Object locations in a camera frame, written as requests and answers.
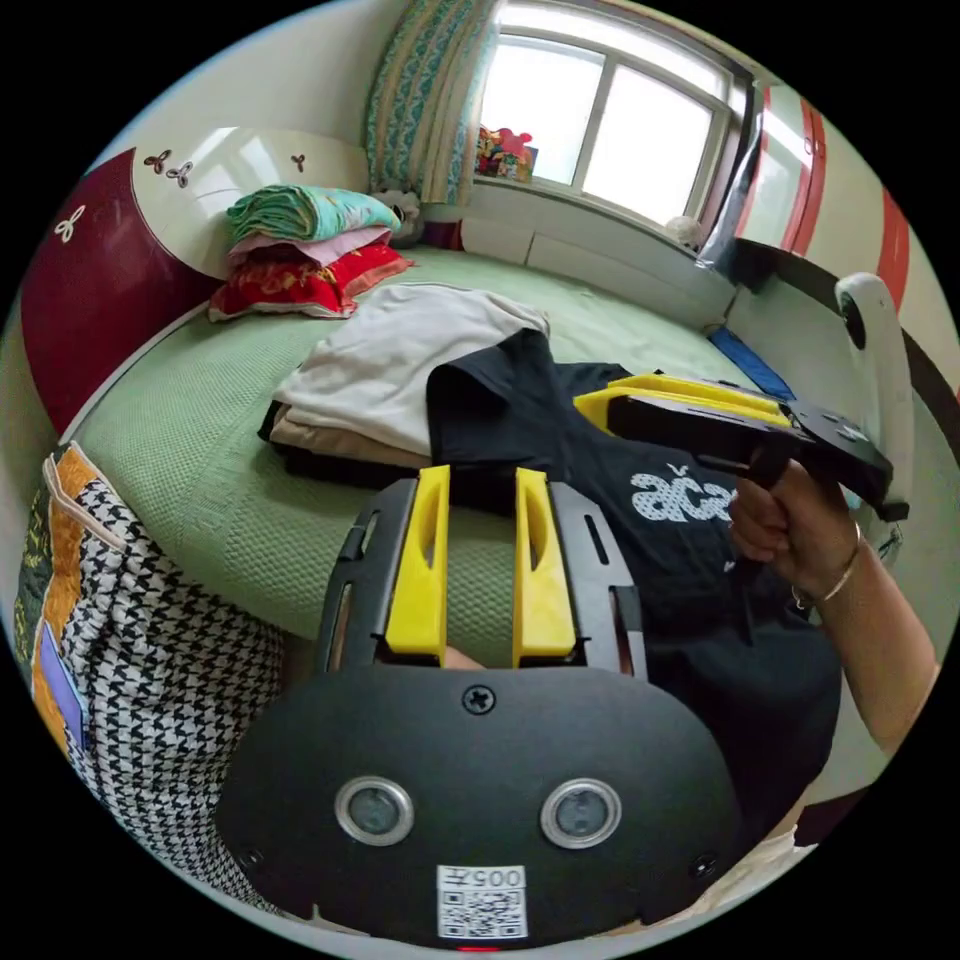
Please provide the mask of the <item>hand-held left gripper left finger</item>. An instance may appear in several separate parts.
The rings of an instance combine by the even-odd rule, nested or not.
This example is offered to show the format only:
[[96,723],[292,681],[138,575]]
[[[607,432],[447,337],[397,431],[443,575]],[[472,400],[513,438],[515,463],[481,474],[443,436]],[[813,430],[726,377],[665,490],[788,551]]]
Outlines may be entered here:
[[385,632],[392,654],[437,665],[447,652],[449,493],[449,466],[420,471]]

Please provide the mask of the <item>person's right hand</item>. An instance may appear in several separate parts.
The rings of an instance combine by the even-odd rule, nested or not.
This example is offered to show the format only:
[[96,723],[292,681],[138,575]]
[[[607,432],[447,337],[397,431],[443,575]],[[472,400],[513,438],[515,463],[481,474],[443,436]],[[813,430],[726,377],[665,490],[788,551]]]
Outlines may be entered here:
[[729,513],[741,556],[772,566],[798,596],[819,604],[849,581],[863,538],[836,483],[791,460],[771,490],[738,479]]

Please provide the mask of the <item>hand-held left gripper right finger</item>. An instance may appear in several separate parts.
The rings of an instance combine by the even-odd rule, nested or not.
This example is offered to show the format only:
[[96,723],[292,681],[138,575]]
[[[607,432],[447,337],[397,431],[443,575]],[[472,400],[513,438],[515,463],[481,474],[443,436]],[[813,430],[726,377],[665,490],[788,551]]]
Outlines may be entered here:
[[547,477],[515,471],[512,663],[561,661],[576,643],[562,544]]

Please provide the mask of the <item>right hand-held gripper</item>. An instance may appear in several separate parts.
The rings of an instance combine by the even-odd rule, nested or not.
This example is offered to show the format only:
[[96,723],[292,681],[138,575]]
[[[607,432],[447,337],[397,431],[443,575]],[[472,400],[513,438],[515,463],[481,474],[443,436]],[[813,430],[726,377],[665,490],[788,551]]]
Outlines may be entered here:
[[625,440],[684,450],[702,465],[770,490],[789,462],[854,493],[885,522],[909,504],[892,493],[893,465],[846,418],[713,381],[649,373],[574,399],[593,426]]

